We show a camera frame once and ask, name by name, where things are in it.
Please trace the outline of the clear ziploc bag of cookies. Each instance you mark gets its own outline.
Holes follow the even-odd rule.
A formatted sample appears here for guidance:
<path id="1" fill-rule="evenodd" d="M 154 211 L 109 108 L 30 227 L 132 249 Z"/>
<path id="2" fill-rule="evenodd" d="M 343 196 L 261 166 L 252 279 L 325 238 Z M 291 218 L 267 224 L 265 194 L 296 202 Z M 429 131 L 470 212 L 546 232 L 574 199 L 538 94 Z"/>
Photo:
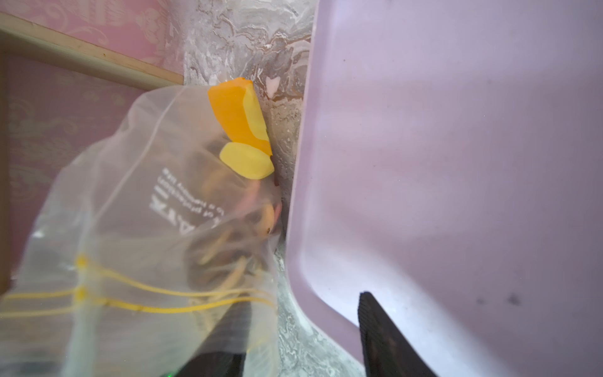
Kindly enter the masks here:
<path id="1" fill-rule="evenodd" d="M 251 80 L 139 97 L 53 183 L 1 301 L 1 374 L 175 376 L 249 302 L 242 376 L 277 375 L 272 155 Z"/>

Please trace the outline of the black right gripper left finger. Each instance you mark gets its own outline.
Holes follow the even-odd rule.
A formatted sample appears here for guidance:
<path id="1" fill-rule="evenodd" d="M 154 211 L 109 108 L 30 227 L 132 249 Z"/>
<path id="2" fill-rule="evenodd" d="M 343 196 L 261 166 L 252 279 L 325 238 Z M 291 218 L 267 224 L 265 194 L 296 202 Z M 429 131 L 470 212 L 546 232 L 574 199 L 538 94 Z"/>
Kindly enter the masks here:
<path id="1" fill-rule="evenodd" d="M 235 303 L 175 376 L 242 376 L 251 333 L 251 303 Z"/>

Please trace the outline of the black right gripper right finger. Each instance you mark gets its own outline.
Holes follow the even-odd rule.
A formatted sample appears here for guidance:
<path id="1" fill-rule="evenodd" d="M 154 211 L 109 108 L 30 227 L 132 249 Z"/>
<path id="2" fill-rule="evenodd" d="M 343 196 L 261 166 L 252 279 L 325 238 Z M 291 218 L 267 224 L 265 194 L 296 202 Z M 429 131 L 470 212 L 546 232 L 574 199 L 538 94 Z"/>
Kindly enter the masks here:
<path id="1" fill-rule="evenodd" d="M 367 377 L 436 377 L 370 292 L 357 310 Z"/>

